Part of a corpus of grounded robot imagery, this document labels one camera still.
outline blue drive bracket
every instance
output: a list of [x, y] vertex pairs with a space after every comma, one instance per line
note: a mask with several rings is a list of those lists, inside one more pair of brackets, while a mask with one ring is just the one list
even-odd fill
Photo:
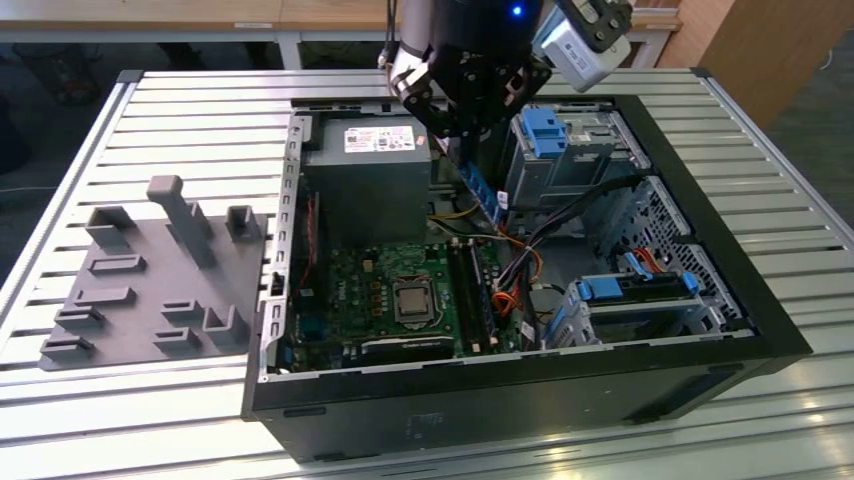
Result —
[[532, 141], [537, 158], [561, 158], [570, 142], [566, 136], [566, 125], [556, 111], [549, 108], [525, 109], [522, 129]]
[[486, 218], [489, 218], [493, 226], [498, 227], [502, 224], [508, 213], [506, 200], [504, 202], [501, 201], [500, 194], [493, 190], [489, 183], [486, 183], [484, 174], [473, 163], [460, 165], [457, 170], [460, 171], [464, 183], [466, 183], [466, 187], [469, 187], [469, 191], [478, 200], [478, 204], [481, 205], [481, 210], [484, 210]]

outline power supply label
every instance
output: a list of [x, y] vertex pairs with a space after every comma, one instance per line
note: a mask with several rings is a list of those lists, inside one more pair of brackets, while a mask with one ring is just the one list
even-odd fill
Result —
[[345, 132], [345, 152], [402, 152], [415, 150], [411, 126], [349, 128]]

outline wooden cabinet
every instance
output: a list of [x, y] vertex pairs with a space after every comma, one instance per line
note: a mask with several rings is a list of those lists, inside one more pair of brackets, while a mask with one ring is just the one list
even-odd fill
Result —
[[660, 67], [706, 67], [761, 127], [854, 23], [852, 0], [682, 0]]
[[0, 25], [275, 23], [282, 0], [0, 0]]

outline ram slot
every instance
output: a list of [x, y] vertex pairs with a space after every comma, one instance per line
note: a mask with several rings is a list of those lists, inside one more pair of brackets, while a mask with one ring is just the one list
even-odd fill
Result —
[[452, 241], [448, 258], [465, 348], [474, 354], [489, 353], [496, 321], [474, 246]]

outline motherboard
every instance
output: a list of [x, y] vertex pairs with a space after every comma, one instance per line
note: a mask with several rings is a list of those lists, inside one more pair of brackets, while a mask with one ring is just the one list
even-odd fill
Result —
[[326, 302], [299, 313], [283, 363], [311, 371], [513, 351], [489, 300], [500, 271], [489, 242], [331, 251]]

